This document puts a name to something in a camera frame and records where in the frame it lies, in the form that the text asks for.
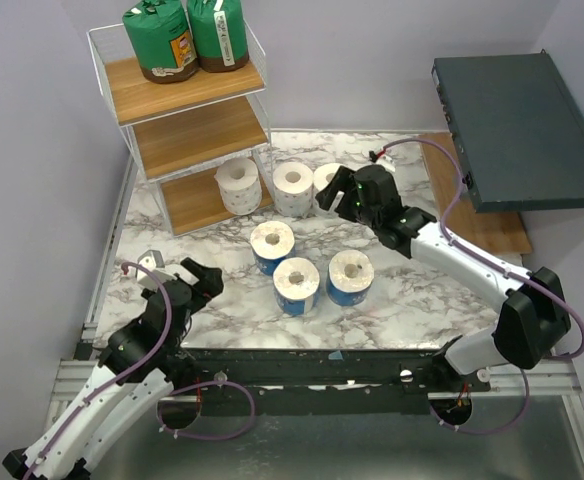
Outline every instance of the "white label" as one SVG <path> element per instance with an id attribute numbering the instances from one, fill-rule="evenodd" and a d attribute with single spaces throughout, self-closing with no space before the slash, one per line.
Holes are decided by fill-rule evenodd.
<path id="1" fill-rule="evenodd" d="M 163 67 L 154 67 L 152 69 L 152 75 L 156 77 L 169 77 L 174 75 L 175 73 L 181 73 L 185 69 L 185 65 L 179 68 L 163 68 Z"/>
<path id="2" fill-rule="evenodd" d="M 214 23 L 216 25 L 216 34 L 219 37 L 219 45 L 221 46 L 223 65 L 231 67 L 235 62 L 232 45 L 230 45 L 230 35 L 228 33 L 228 22 L 225 18 L 225 12 L 216 12 L 214 14 Z"/>

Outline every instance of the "screw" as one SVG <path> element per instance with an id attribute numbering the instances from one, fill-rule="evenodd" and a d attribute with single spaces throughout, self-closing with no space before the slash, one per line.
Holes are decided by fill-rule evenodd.
<path id="1" fill-rule="evenodd" d="M 412 375 L 410 370 L 401 370 L 401 373 L 399 373 L 399 378 L 403 383 L 410 383 L 412 380 L 414 380 L 414 375 Z"/>
<path id="2" fill-rule="evenodd" d="M 214 374 L 214 381 L 216 383 L 225 383 L 228 381 L 228 376 L 225 374 L 223 370 L 221 370 L 220 372 L 216 372 Z"/>
<path id="3" fill-rule="evenodd" d="M 485 368 L 482 368 L 476 372 L 476 376 L 479 381 L 483 383 L 488 383 L 490 381 L 490 372 L 488 372 Z"/>

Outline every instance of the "green canister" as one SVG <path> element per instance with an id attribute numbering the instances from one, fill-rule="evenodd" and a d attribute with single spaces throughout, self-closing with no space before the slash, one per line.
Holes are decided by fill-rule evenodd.
<path id="1" fill-rule="evenodd" d="M 188 0 L 188 17 L 203 70 L 229 72 L 248 63 L 240 0 Z"/>
<path id="2" fill-rule="evenodd" d="M 181 82 L 198 70 L 181 0 L 143 0 L 125 12 L 123 25 L 148 80 Z"/>

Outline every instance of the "product label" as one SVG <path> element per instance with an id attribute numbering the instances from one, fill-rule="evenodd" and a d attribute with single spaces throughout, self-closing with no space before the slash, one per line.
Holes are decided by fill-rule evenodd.
<path id="1" fill-rule="evenodd" d="M 163 67 L 154 67 L 152 69 L 152 75 L 155 77 L 169 77 L 171 75 L 176 75 L 177 73 L 181 73 L 185 70 L 185 67 L 180 68 L 163 68 Z"/>
<path id="2" fill-rule="evenodd" d="M 214 13 L 214 24 L 216 25 L 216 35 L 219 37 L 219 45 L 221 46 L 223 65 L 230 67 L 234 65 L 235 62 L 232 45 L 230 44 L 230 34 L 228 33 L 228 22 L 225 18 L 225 12 Z"/>
<path id="3" fill-rule="evenodd" d="M 172 54 L 174 55 L 177 69 L 180 69 L 180 71 L 183 70 L 185 65 L 192 63 L 196 59 L 196 53 L 192 47 L 192 37 L 189 31 L 170 41 L 170 46 L 172 47 Z"/>

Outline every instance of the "toilet paper with blue wrapper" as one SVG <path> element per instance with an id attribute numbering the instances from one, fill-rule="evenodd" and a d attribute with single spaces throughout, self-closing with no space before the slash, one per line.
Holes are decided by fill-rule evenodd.
<path id="1" fill-rule="evenodd" d="M 250 245 L 257 267 L 269 276 L 283 260 L 296 255 L 294 233 L 283 222 L 270 221 L 257 226 L 250 235 Z"/>
<path id="2" fill-rule="evenodd" d="M 374 267 L 367 255 L 358 250 L 337 253 L 328 267 L 326 290 L 337 305 L 358 305 L 367 296 L 374 280 Z"/>
<path id="3" fill-rule="evenodd" d="M 273 275 L 274 296 L 288 315 L 303 315 L 319 300 L 319 271 L 305 258 L 282 261 Z"/>

